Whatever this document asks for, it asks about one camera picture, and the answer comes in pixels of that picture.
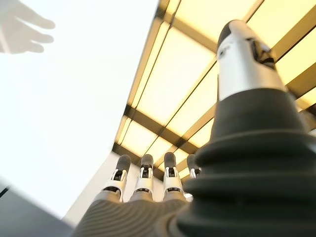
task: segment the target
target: silver metal segment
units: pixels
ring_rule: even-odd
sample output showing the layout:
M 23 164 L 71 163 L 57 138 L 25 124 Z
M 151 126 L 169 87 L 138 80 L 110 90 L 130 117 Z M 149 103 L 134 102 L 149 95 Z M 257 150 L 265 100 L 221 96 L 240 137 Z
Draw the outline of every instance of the silver metal segment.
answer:
M 196 171 L 195 171 L 194 168 L 192 168 L 192 169 L 190 170 L 190 177 L 191 177 L 191 179 L 195 179 L 195 178 L 197 177 Z
M 232 33 L 222 41 L 217 51 L 219 100 L 255 88 L 286 91 L 276 70 L 254 59 L 251 42 L 247 39 L 255 39 L 267 51 L 269 47 L 243 21 L 234 20 L 229 28 Z
M 174 170 L 175 177 L 169 177 L 169 169 Z M 183 195 L 183 188 L 181 184 L 181 179 L 179 177 L 178 171 L 176 167 L 166 167 L 163 176 L 163 193 L 166 195 L 167 189 L 169 188 L 178 188 Z
M 148 168 L 148 178 L 143 178 L 144 168 L 140 168 L 139 176 L 136 182 L 135 191 L 137 189 L 148 189 L 152 194 L 154 190 L 153 169 Z
M 114 177 L 116 175 L 116 172 L 118 171 L 118 169 L 116 169 L 111 177 L 111 180 L 109 180 L 106 184 L 105 187 L 116 187 L 119 189 L 120 191 L 120 197 L 119 200 L 123 201 L 123 194 L 124 194 L 124 190 L 125 190 L 125 186 L 126 186 L 126 181 L 127 181 L 127 172 L 124 169 L 122 171 L 122 175 L 120 180 L 114 180 Z

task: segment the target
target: gray surface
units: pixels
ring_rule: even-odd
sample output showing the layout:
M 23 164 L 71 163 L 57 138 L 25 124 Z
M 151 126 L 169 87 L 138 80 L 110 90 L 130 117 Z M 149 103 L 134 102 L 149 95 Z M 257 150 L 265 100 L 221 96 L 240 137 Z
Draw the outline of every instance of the gray surface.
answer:
M 72 230 L 10 190 L 0 198 L 0 237 L 67 237 Z

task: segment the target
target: ribbed rubber cover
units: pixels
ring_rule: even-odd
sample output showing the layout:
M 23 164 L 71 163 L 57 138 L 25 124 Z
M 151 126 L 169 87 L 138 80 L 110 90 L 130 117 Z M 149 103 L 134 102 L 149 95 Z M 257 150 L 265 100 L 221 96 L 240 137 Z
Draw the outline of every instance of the ribbed rubber cover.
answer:
M 159 218 L 179 210 L 187 202 L 137 200 L 113 203 L 95 201 L 74 230 L 72 237 L 148 237 Z

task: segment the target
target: yellow ceiling light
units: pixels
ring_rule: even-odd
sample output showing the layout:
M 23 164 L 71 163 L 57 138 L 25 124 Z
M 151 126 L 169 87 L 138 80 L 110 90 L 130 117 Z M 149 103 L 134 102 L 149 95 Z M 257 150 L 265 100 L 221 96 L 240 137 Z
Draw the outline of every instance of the yellow ceiling light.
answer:
M 152 144 L 152 146 L 147 151 L 147 154 L 151 154 L 154 159 L 154 163 L 159 160 L 172 146 L 172 144 L 161 137 Z
M 160 28 L 159 28 L 159 31 L 157 33 L 157 37 L 155 39 L 155 43 L 154 43 L 152 51 L 151 51 L 151 53 L 149 55 L 147 64 L 145 66 L 142 78 L 141 78 L 141 80 L 139 82 L 139 85 L 138 85 L 138 88 L 137 88 L 137 91 L 136 91 L 136 94 L 135 94 L 135 97 L 134 97 L 134 100 L 133 100 L 133 103 L 132 103 L 132 107 L 133 108 L 136 107 L 136 105 L 137 105 L 137 103 L 138 103 L 138 101 L 140 99 L 140 96 L 141 96 L 141 94 L 142 94 L 142 92 L 144 90 L 146 81 L 147 81 L 147 79 L 149 77 L 151 69 L 154 66 L 154 62 L 155 62 L 155 59 L 156 59 L 156 57 L 158 55 L 160 47 L 162 45 L 163 39 L 164 39 L 164 37 L 166 36 L 166 34 L 168 32 L 168 28 L 169 28 L 169 24 L 166 23 L 166 22 L 163 22 L 161 24 Z
M 313 29 L 277 63 L 276 69 L 284 84 L 288 84 L 316 61 L 316 29 Z
M 211 130 L 214 123 L 214 119 L 210 120 L 206 125 L 204 125 L 199 131 L 196 132 L 190 139 L 189 142 L 198 148 L 205 145 L 211 136 Z
M 142 157 L 156 137 L 156 134 L 132 120 L 121 146 Z
M 179 172 L 180 179 L 188 176 L 190 174 L 189 168 L 185 168 Z
M 302 109 L 305 110 L 309 106 L 312 106 L 316 103 L 316 88 L 310 90 L 300 98 L 296 100 L 296 104 Z
M 118 139 L 118 144 L 121 144 L 122 141 L 123 141 L 123 138 L 125 136 L 125 133 L 127 131 L 127 128 L 129 126 L 129 123 L 131 122 L 131 119 L 124 116 L 123 119 L 122 119 L 122 122 L 121 124 L 124 124 L 123 125 L 123 128 L 121 129 L 121 132 L 120 132 L 120 135 L 119 135 L 119 139 Z
M 180 163 L 181 161 L 183 161 L 185 158 L 188 157 L 188 153 L 186 153 L 185 151 L 181 150 L 181 149 L 177 149 L 174 152 L 174 155 L 176 156 L 176 163 Z
M 161 163 L 161 165 L 160 165 L 160 166 L 158 166 L 158 169 L 160 169 L 161 171 L 163 171 L 163 172 L 164 172 L 164 162 L 163 162 L 163 163 Z
M 218 70 L 216 63 L 170 121 L 168 129 L 182 136 L 216 103 Z
M 166 125 L 214 56 L 190 37 L 171 28 L 137 110 Z
M 265 0 L 248 25 L 273 47 L 314 6 L 315 0 Z
M 242 20 L 257 0 L 182 0 L 176 18 L 214 42 L 224 25 Z

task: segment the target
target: illuminated ceiling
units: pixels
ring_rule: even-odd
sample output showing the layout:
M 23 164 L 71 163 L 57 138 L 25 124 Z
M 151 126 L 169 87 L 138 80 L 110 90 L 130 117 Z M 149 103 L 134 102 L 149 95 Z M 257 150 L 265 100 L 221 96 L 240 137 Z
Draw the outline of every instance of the illuminated ceiling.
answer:
M 316 128 L 316 0 L 161 0 L 113 146 L 135 164 L 174 152 L 181 178 L 186 157 L 208 142 L 217 101 L 217 39 L 240 19 L 276 54 L 276 67 L 309 129 Z

